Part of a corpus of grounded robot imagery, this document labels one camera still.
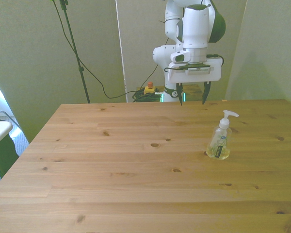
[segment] black stand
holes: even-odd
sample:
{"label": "black stand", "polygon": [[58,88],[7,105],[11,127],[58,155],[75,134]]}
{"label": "black stand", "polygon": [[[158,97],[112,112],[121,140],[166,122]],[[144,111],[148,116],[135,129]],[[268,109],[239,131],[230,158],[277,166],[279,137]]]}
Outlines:
{"label": "black stand", "polygon": [[87,88],[86,88],[86,84],[85,84],[85,79],[84,79],[84,75],[83,75],[84,68],[81,67],[81,65],[80,65],[80,59],[79,59],[79,56],[78,56],[76,44],[74,43],[74,39],[73,39],[73,35],[72,35],[70,23],[69,23],[67,11],[66,11],[67,10],[66,5],[68,5],[68,0],[59,0],[59,1],[60,1],[60,6],[62,7],[62,10],[64,11],[64,14],[65,14],[65,17],[66,17],[66,21],[67,21],[67,25],[68,25],[69,32],[70,32],[74,53],[75,53],[77,61],[78,61],[79,72],[80,72],[80,75],[81,75],[81,78],[82,78],[83,87],[84,87],[84,91],[85,91],[85,94],[86,94],[87,102],[91,103],[90,100],[89,100],[89,96],[88,96],[88,92],[87,92]]}

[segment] wall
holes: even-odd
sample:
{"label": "wall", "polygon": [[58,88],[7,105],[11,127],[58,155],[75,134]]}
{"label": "wall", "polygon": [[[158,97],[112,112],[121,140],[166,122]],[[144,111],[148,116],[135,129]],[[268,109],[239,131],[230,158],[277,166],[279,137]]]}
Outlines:
{"label": "wall", "polygon": [[[152,59],[155,47],[164,45],[164,21],[167,1],[160,0],[117,0],[121,46],[124,72],[128,91],[136,90],[152,73],[156,64]],[[209,54],[224,56],[222,78],[211,84],[209,100],[220,100],[225,97],[232,61],[242,23],[246,0],[214,0],[214,3],[226,20],[226,33],[215,44],[209,44]],[[160,67],[150,78],[155,85],[164,85],[164,75]]]}
{"label": "wall", "polygon": [[291,102],[291,1],[248,0],[226,98]]}
{"label": "wall", "polygon": [[[115,0],[69,0],[67,13],[80,58],[110,96],[124,93]],[[92,103],[125,101],[84,74]],[[0,89],[29,141],[60,104],[87,102],[53,2],[0,0]]]}

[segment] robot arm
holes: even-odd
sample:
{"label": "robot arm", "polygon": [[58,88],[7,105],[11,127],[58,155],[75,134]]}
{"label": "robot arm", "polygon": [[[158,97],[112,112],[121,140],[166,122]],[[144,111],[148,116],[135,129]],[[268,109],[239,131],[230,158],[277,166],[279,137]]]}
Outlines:
{"label": "robot arm", "polygon": [[165,34],[175,45],[155,48],[154,61],[165,71],[166,95],[180,97],[176,83],[211,82],[221,78],[221,58],[209,58],[208,43],[225,33],[225,21],[212,0],[169,0]]}

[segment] soap dispenser bottle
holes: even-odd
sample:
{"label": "soap dispenser bottle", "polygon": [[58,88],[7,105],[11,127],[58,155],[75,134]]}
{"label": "soap dispenser bottle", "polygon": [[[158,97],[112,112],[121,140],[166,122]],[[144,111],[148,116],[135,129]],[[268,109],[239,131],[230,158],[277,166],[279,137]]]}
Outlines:
{"label": "soap dispenser bottle", "polygon": [[229,128],[228,116],[239,117],[235,112],[224,110],[224,118],[220,120],[218,127],[214,128],[212,139],[207,146],[206,153],[213,159],[226,159],[229,156],[229,139],[232,130]]}

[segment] cable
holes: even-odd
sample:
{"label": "cable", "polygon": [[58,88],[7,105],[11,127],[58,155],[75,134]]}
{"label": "cable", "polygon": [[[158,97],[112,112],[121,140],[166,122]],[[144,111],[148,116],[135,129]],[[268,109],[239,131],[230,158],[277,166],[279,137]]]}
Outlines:
{"label": "cable", "polygon": [[207,58],[211,58],[211,57],[221,57],[222,58],[222,65],[221,66],[223,66],[223,64],[224,64],[223,56],[220,56],[218,54],[207,54]]}
{"label": "cable", "polygon": [[118,98],[118,97],[121,97],[121,96],[123,96],[123,95],[126,95],[127,93],[130,93],[130,92],[136,92],[136,91],[129,91],[129,92],[126,92],[126,93],[124,93],[124,94],[122,94],[122,95],[119,95],[119,96],[116,96],[116,97],[109,97],[107,94],[106,94],[106,92],[105,92],[105,88],[104,88],[104,85],[102,84],[102,82],[86,67],[86,65],[84,65],[84,63],[81,61],[81,59],[79,58],[79,56],[77,55],[77,53],[75,52],[75,50],[73,49],[73,47],[72,47],[72,45],[71,45],[71,43],[70,43],[70,41],[69,41],[69,39],[68,39],[68,37],[67,37],[67,35],[66,35],[66,33],[65,33],[65,29],[64,29],[64,25],[63,25],[63,22],[62,22],[62,18],[60,17],[60,14],[59,14],[59,11],[58,11],[58,8],[57,8],[57,6],[56,6],[56,3],[55,3],[55,0],[52,0],[53,1],[53,3],[54,3],[54,6],[55,6],[55,8],[56,8],[56,12],[57,12],[57,15],[58,15],[58,17],[59,17],[59,21],[60,21],[60,24],[61,24],[61,26],[62,26],[62,29],[63,29],[63,33],[64,33],[64,36],[65,36],[65,38],[66,38],[66,40],[67,40],[67,42],[68,42],[68,44],[70,45],[70,47],[71,47],[71,49],[72,49],[72,51],[75,53],[75,55],[78,57],[78,59],[79,59],[79,61],[81,62],[81,64],[85,67],[85,69],[88,71],[88,72],[90,72],[91,73],[91,75],[93,75],[94,77],[95,77],[95,79],[100,83],[100,85],[102,86],[102,90],[103,90],[103,93],[104,93],[104,95],[107,97],[107,98],[109,98],[109,99],[115,99],[115,98]]}
{"label": "cable", "polygon": [[[66,35],[66,33],[65,33],[64,25],[63,25],[62,19],[61,19],[61,17],[60,17],[60,14],[59,14],[58,8],[57,8],[57,6],[56,6],[55,0],[52,0],[52,1],[53,1],[53,3],[54,3],[54,6],[55,6],[55,9],[56,9],[56,12],[57,12],[57,15],[58,15],[58,18],[59,18],[60,24],[61,24],[62,29],[63,29],[64,36],[65,36],[65,38],[66,38],[68,44],[70,45],[72,51],[75,53],[75,55],[76,55],[77,58],[79,59],[80,63],[81,63],[81,64],[85,67],[85,69],[86,69],[86,70],[87,70],[91,75],[93,75],[94,78],[95,78],[95,79],[100,83],[104,95],[105,95],[107,98],[109,98],[109,99],[115,99],[115,98],[118,98],[118,97],[124,96],[124,95],[126,95],[126,94],[128,94],[128,93],[131,93],[131,92],[137,92],[137,91],[129,91],[129,92],[126,92],[126,93],[124,93],[124,94],[122,94],[122,95],[119,95],[119,96],[116,96],[116,97],[109,97],[109,96],[107,95],[107,93],[105,92],[105,88],[104,88],[104,85],[102,84],[102,82],[101,82],[101,81],[100,81],[100,80],[95,76],[95,74],[93,74],[93,73],[92,73],[92,72],[91,72],[91,71],[86,67],[86,65],[82,62],[82,60],[79,58],[79,56],[76,54],[75,50],[73,49],[73,47],[72,47],[72,45],[71,45],[71,43],[70,43],[70,41],[69,41],[69,39],[68,39],[68,37],[67,37],[67,35]],[[150,76],[149,76],[149,77],[144,81],[144,83],[141,85],[140,89],[143,87],[143,85],[146,83],[146,81],[147,81],[147,80],[152,76],[152,74],[156,71],[157,67],[158,67],[158,65],[156,65],[156,67],[155,67],[155,69],[153,70],[153,72],[152,72],[152,73],[150,74]]]}
{"label": "cable", "polygon": [[155,93],[148,93],[144,95],[144,90],[145,88],[142,88],[133,94],[133,102],[155,102],[161,99],[161,95],[157,95]]}
{"label": "cable", "polygon": [[223,66],[223,64],[224,64],[224,58],[223,58],[223,56],[218,55],[218,57],[221,57],[222,58],[222,65],[221,66]]}

